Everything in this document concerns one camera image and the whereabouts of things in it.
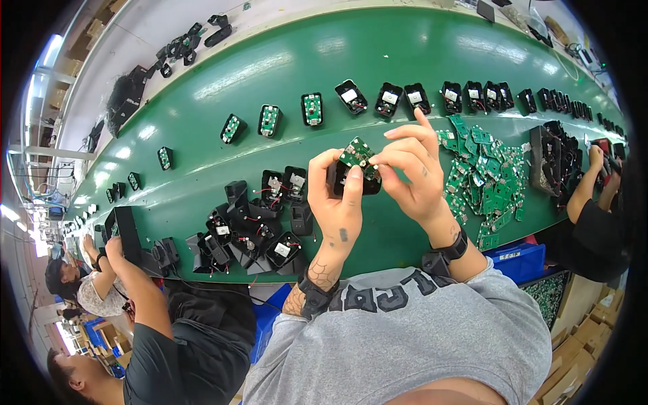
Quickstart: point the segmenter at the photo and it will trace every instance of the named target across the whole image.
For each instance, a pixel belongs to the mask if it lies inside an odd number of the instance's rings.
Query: pile of circuit boards
[[[513,218],[524,217],[527,185],[524,149],[506,146],[478,125],[469,128],[460,115],[449,116],[456,132],[437,131],[439,145],[453,151],[444,197],[456,220],[465,225],[467,208],[484,215],[477,237],[479,250],[496,248],[497,232]]]

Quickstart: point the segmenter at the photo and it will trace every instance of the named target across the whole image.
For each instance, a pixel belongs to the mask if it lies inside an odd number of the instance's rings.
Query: hand
[[[362,228],[362,169],[349,170],[342,199],[330,197],[327,167],[335,163],[341,149],[329,149],[308,164],[308,204],[322,230],[322,248],[348,255]]]
[[[596,171],[601,171],[603,167],[603,149],[597,145],[592,145],[590,148],[590,168]]]
[[[112,237],[106,244],[106,256],[108,261],[111,262],[115,259],[124,257],[124,248],[121,244],[121,237]]]
[[[443,169],[439,163],[437,133],[419,108],[414,110],[414,116],[419,125],[403,125],[386,132],[388,139],[403,139],[385,146],[369,162],[378,165],[382,187],[400,209],[427,229],[443,207]],[[403,170],[411,183],[399,179],[393,167]]]

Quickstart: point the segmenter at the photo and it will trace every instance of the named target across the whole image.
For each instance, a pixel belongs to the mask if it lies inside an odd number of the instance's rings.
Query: label
[[[500,260],[512,259],[513,257],[517,257],[517,256],[519,256],[521,254],[522,254],[522,252],[520,252],[520,251],[517,251],[517,252],[514,252],[514,253],[507,253],[505,255],[500,255]]]

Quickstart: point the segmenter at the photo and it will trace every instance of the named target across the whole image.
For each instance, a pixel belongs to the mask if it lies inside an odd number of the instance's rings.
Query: blue plastic bin
[[[510,277],[517,285],[540,279],[544,269],[544,245],[513,242],[485,251],[495,268]]]
[[[275,307],[281,308],[291,290],[292,287],[290,284],[284,284],[276,293],[272,294],[267,302]],[[265,304],[254,304],[253,310],[254,314],[257,316],[257,333],[255,334],[257,342],[252,348],[250,357],[252,364],[256,364],[268,346],[270,336],[272,336],[272,325],[275,323],[275,318],[280,314],[280,312]]]

